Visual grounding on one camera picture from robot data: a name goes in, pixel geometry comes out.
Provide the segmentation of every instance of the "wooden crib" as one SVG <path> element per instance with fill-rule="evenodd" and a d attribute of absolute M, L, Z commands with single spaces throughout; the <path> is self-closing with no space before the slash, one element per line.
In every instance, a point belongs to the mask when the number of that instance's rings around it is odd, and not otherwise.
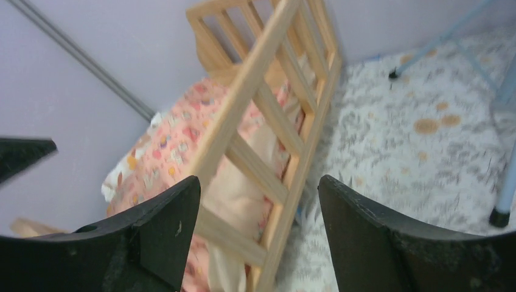
<path fill-rule="evenodd" d="M 274 202 L 259 244 L 202 206 L 195 227 L 196 234 L 251 266 L 248 291 L 269 292 L 273 290 L 343 61 L 324 0 L 271 0 L 274 12 L 265 25 L 256 10 L 257 2 L 260 1 L 211 0 L 186 12 L 195 32 L 201 64 L 211 78 L 230 88 L 226 102 L 200 142 L 189 173 L 198 176 L 201 189 L 205 189 L 221 157 L 226 155 Z M 228 10 L 235 8 L 256 37 L 251 50 L 229 17 Z M 231 60 L 206 23 L 205 19 L 213 16 L 243 60 L 241 63 Z M 306 80 L 298 64 L 302 54 L 306 54 L 316 75 L 314 84 Z M 301 134 L 295 131 L 272 93 L 272 88 L 283 84 L 286 78 L 305 112 Z M 251 100 L 291 155 L 283 181 L 276 178 L 237 133 Z"/>

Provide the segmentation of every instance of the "crib side panel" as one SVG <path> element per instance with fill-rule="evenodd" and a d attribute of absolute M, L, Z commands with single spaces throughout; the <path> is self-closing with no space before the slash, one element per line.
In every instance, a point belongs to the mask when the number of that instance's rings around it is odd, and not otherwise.
<path fill-rule="evenodd" d="M 211 46 L 210 56 L 200 57 L 201 62 L 207 60 L 204 65 L 210 75 L 225 78 L 230 85 L 221 110 L 200 141 L 195 160 L 190 162 L 189 173 L 199 177 L 204 189 L 225 155 L 274 202 L 260 244 L 245 238 L 208 210 L 201 207 L 199 211 L 196 233 L 252 265 L 248 291 L 271 291 L 342 64 L 324 0 L 270 1 L 275 4 L 274 13 L 265 25 L 257 18 L 252 0 L 211 0 L 187 12 L 190 23 L 196 23 L 192 27 L 197 38 L 204 34 L 198 49 L 203 43 Z M 233 6 L 243 7 L 244 17 L 257 36 L 252 49 L 238 36 L 226 13 Z M 224 57 L 229 58 L 227 52 L 218 49 L 220 43 L 214 44 L 202 25 L 205 16 L 215 16 L 242 58 L 242 64 L 227 62 Z M 315 73 L 314 82 L 304 73 L 298 51 L 306 55 L 310 70 Z M 274 71 L 281 74 L 271 78 L 270 72 Z M 268 81 L 269 78 L 282 83 L 285 77 L 305 113 L 300 134 L 272 95 Z M 283 182 L 260 162 L 237 132 L 251 100 L 290 154 Z"/>
<path fill-rule="evenodd" d="M 231 149 L 234 152 L 235 150 L 236 152 L 246 151 L 242 150 L 238 144 L 241 137 L 237 133 L 237 126 L 251 99 L 257 94 L 258 88 L 263 85 L 264 76 L 275 58 L 278 47 L 285 39 L 287 28 L 290 27 L 300 3 L 301 0 L 283 0 L 277 6 L 273 16 L 265 25 L 262 35 L 256 41 L 254 49 L 246 57 L 235 76 L 214 122 L 201 139 L 197 155 L 190 162 L 188 172 L 199 178 L 202 190 L 209 184 L 223 155 L 229 151 L 229 156 L 231 156 Z M 279 180 L 276 184 L 270 183 L 272 178 L 267 180 L 269 180 L 268 187 L 274 190 L 285 188 Z M 282 198 L 279 193 L 276 194 L 278 195 L 277 201 L 284 201 L 285 198 Z M 243 258 L 253 266 L 262 266 L 265 260 L 266 253 L 262 251 L 263 246 L 252 242 L 250 238 L 245 238 L 203 207 L 200 208 L 198 214 L 196 233 Z"/>

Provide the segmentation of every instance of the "purple wall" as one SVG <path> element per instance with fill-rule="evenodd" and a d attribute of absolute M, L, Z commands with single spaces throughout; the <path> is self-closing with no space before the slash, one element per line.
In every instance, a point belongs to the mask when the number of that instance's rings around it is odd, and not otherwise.
<path fill-rule="evenodd" d="M 185 16 L 204 0 L 31 1 L 151 108 L 172 106 L 205 74 Z"/>
<path fill-rule="evenodd" d="M 423 46 L 482 0 L 326 0 L 336 15 L 343 54 L 351 63 Z M 516 1 L 495 0 L 458 32 L 483 32 L 516 21 Z"/>
<path fill-rule="evenodd" d="M 0 188 L 0 234 L 17 216 L 69 230 L 104 218 L 100 185 L 147 123 L 7 1 L 0 27 L 0 135 L 59 150 Z"/>

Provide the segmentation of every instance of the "gray cable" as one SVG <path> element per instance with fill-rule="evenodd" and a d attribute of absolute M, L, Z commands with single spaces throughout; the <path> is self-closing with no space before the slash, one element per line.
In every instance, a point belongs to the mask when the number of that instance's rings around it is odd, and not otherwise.
<path fill-rule="evenodd" d="M 27 0 L 7 0 L 16 7 L 23 15 L 28 17 L 43 32 L 58 43 L 66 52 L 72 55 L 79 63 L 86 67 L 95 77 L 106 84 L 125 103 L 132 107 L 140 116 L 148 122 L 151 121 L 155 111 L 150 109 L 144 102 L 134 96 L 127 88 L 120 84 L 113 76 L 107 73 L 93 58 L 82 50 L 62 30 L 53 24 L 41 11 Z"/>

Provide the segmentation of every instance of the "floor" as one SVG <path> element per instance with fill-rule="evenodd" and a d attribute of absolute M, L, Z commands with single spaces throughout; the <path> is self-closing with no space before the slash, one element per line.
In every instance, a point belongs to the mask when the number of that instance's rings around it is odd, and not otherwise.
<path fill-rule="evenodd" d="M 516 53 L 516 26 L 463 45 L 501 83 Z M 305 188 L 305 222 L 293 228 L 279 268 L 278 291 L 338 291 L 316 197 L 323 174 L 444 228 L 479 235 L 516 229 L 516 215 L 506 229 L 487 222 L 516 139 L 516 115 L 491 115 L 494 93 L 452 43 L 391 83 L 388 72 L 412 53 L 347 69 Z"/>

